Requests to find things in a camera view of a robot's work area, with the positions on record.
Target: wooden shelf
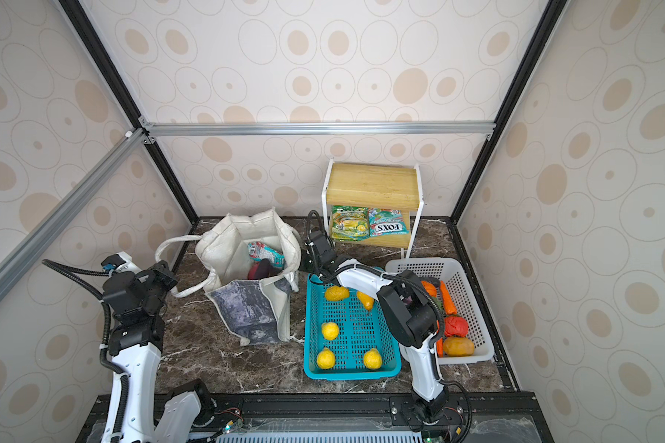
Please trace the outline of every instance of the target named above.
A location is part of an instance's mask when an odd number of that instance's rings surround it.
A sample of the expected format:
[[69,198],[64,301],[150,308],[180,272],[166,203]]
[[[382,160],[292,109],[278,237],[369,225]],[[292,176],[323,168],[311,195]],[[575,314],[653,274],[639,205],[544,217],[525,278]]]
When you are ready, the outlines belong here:
[[327,200],[329,205],[406,210],[408,217],[409,210],[417,210],[419,207],[416,170],[333,163]]
[[378,237],[369,237],[357,242],[351,240],[333,240],[341,243],[366,244],[367,246],[398,247],[406,249],[409,247],[409,240],[411,240],[411,217],[408,210],[402,210],[401,215],[404,217],[404,224],[406,225],[409,234],[379,235]]

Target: metal rail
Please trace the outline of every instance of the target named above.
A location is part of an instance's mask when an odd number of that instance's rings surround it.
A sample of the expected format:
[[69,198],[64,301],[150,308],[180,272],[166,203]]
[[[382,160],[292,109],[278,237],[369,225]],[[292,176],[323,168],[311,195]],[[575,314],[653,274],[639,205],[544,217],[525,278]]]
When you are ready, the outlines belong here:
[[150,135],[351,135],[492,134],[492,121],[414,121],[342,123],[145,123]]

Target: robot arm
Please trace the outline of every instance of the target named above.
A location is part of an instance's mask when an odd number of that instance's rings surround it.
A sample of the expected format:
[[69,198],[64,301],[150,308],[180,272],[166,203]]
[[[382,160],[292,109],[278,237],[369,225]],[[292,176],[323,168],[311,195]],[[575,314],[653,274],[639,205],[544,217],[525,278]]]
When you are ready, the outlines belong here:
[[318,216],[317,212],[310,211],[306,226],[306,258],[313,272],[323,283],[353,288],[378,301],[389,332],[411,366],[417,414],[424,422],[436,421],[448,399],[434,349],[444,327],[438,306],[412,271],[388,274],[351,257],[338,256],[322,226],[312,229],[313,216]]
[[[158,261],[141,270],[130,255],[118,253],[101,263],[103,271],[73,268],[50,260],[43,263],[77,282],[103,304],[100,359],[114,374],[102,443],[185,442],[193,424],[205,425],[213,420],[209,390],[197,379],[171,391],[160,422],[153,424],[155,377],[165,333],[160,310],[165,296],[177,283],[167,262]],[[103,294],[75,274],[108,277]],[[119,323],[113,330],[111,309]]]

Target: dark marble surface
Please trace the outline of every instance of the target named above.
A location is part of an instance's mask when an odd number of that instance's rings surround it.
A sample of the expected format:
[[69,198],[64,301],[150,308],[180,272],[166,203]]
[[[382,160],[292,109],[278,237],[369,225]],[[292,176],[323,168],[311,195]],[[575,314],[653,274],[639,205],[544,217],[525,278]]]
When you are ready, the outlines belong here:
[[[303,232],[303,218],[284,220]],[[217,220],[202,220],[195,233],[210,230]],[[399,250],[359,244],[339,244],[338,253],[347,253],[362,263],[384,268],[387,261],[399,259]],[[456,257],[444,220],[423,219],[419,226],[413,257]],[[190,287],[207,272],[189,244],[177,272],[180,289]],[[320,381],[303,370],[303,341],[306,316],[306,277],[299,277],[300,291],[291,296],[291,341],[287,343],[240,347],[239,338],[229,333],[212,302],[199,291],[185,298],[168,297],[167,324],[162,360],[157,373],[156,392],[201,378],[210,391],[236,393],[352,393],[410,392],[411,371],[402,359],[401,372],[392,378],[372,381]],[[442,366],[444,378],[458,380],[469,391],[502,391],[498,369],[491,361]]]

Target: snack packet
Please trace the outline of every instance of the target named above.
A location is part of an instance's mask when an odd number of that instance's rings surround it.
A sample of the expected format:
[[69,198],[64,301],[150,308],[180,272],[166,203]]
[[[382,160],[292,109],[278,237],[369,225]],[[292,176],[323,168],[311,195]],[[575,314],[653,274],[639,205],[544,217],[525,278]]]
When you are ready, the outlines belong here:
[[330,236],[336,240],[364,240],[369,236],[367,208],[333,206]]
[[399,209],[369,209],[369,235],[408,234]]
[[282,253],[279,253],[274,248],[267,246],[261,242],[251,242],[249,246],[249,257],[254,259],[254,261],[261,261],[262,259],[268,259],[271,262],[271,265],[274,268],[284,269],[286,264],[286,258]]

